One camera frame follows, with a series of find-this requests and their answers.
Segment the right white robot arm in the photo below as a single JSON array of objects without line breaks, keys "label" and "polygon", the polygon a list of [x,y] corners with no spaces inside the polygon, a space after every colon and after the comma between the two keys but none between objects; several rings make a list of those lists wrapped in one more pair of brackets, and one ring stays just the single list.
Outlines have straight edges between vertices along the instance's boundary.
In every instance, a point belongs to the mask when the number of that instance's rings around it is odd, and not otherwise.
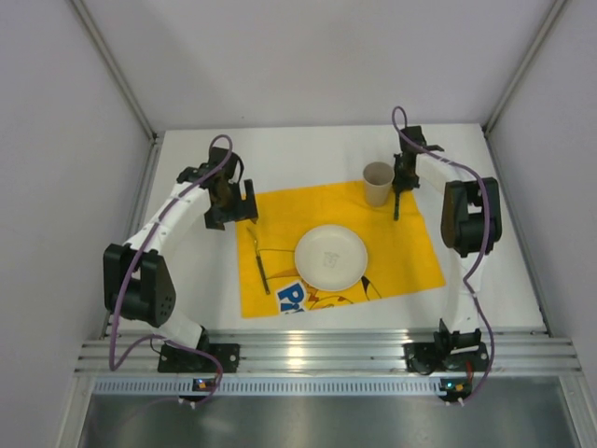
[{"label": "right white robot arm", "polygon": [[[440,237],[450,252],[449,292],[431,343],[405,348],[407,369],[421,375],[435,371],[488,370],[494,337],[480,306],[482,270],[502,235],[499,184],[493,177],[473,174],[450,161],[438,145],[429,146],[420,126],[397,130],[400,152],[395,154],[394,220],[401,202],[425,180],[442,194]],[[489,333],[490,345],[481,336]]]}]

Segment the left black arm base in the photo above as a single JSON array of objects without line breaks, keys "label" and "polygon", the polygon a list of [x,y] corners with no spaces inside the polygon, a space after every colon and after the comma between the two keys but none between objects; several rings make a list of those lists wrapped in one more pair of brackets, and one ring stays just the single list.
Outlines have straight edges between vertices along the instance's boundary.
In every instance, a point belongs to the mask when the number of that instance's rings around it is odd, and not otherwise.
[{"label": "left black arm base", "polygon": [[206,356],[164,343],[160,349],[158,372],[160,373],[234,373],[240,362],[240,346],[237,343],[212,343],[209,332],[204,330],[195,350]]}]

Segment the cream round plate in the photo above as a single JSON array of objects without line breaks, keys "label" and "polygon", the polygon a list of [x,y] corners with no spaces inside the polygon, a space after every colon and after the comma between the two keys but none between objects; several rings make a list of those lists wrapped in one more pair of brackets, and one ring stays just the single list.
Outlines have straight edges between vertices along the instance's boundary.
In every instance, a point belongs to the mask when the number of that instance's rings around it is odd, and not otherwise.
[{"label": "cream round plate", "polygon": [[322,225],[307,231],[294,251],[298,275],[309,286],[336,292],[356,285],[368,266],[362,239],[340,225]]}]

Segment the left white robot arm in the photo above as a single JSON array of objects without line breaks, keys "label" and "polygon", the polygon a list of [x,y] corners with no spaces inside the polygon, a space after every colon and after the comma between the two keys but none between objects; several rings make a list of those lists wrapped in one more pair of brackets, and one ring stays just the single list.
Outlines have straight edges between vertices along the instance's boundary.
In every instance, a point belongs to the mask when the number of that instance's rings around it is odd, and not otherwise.
[{"label": "left white robot arm", "polygon": [[253,182],[243,178],[243,171],[232,148],[211,145],[208,160],[178,175],[164,204],[136,234],[106,248],[104,306],[115,324],[121,319],[143,322],[155,338],[176,348],[207,350],[206,329],[176,306],[166,258],[198,223],[222,231],[230,222],[257,221]]}]

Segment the yellow cartoon cloth placemat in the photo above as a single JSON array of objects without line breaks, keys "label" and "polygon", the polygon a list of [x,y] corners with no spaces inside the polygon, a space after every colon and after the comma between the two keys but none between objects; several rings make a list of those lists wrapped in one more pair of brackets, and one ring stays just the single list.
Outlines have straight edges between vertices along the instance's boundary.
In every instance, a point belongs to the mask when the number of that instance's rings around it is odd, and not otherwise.
[{"label": "yellow cartoon cloth placemat", "polygon": [[[394,205],[369,206],[360,181],[259,193],[257,223],[236,226],[242,316],[314,312],[444,287],[444,275],[413,194],[408,192],[401,202],[398,221],[393,220]],[[299,239],[327,224],[354,231],[368,252],[364,276],[343,291],[309,286],[294,263]],[[270,295],[262,285],[247,228],[257,235]]]}]

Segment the beige cup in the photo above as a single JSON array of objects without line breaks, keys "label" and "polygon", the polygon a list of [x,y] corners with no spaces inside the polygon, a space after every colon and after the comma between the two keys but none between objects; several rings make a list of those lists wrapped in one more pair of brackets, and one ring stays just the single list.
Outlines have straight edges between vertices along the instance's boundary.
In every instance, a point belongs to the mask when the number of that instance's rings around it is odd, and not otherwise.
[{"label": "beige cup", "polygon": [[364,168],[365,199],[369,206],[381,207],[385,205],[394,177],[394,168],[385,162],[374,161]]}]

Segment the spoon with teal handle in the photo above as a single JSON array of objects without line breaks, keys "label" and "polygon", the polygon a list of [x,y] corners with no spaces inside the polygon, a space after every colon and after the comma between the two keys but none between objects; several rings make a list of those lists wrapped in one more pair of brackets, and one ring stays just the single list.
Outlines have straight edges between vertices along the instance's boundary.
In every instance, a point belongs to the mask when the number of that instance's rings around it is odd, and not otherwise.
[{"label": "spoon with teal handle", "polygon": [[395,191],[395,205],[394,205],[394,213],[393,213],[393,220],[399,220],[399,209],[400,209],[400,192]]}]

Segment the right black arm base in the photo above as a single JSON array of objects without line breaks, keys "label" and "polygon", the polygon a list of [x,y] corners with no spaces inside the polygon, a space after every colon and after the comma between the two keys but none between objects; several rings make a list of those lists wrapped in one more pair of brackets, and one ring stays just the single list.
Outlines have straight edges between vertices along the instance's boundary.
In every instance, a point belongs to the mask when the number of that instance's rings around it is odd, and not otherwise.
[{"label": "right black arm base", "polygon": [[431,342],[404,345],[407,371],[421,375],[435,372],[481,372],[489,367],[490,355],[479,328],[449,330],[443,319]]}]

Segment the fork with teal handle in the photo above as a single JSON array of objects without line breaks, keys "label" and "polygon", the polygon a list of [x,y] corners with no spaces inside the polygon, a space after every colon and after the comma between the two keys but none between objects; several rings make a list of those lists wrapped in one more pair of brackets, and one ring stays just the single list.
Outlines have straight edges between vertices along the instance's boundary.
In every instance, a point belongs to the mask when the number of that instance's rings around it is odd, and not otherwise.
[{"label": "fork with teal handle", "polygon": [[256,235],[256,233],[254,232],[254,230],[252,228],[247,228],[247,231],[248,231],[248,233],[251,236],[252,241],[253,241],[253,246],[254,246],[254,251],[255,251],[255,257],[256,257],[256,262],[257,262],[257,268],[259,270],[259,275],[260,275],[260,278],[261,278],[262,285],[264,287],[266,295],[270,295],[271,294],[271,290],[270,290],[270,287],[269,287],[267,275],[265,273],[265,267],[264,267],[264,264],[263,264],[263,261],[262,261],[262,257],[260,255],[259,243],[258,243],[257,235]]}]

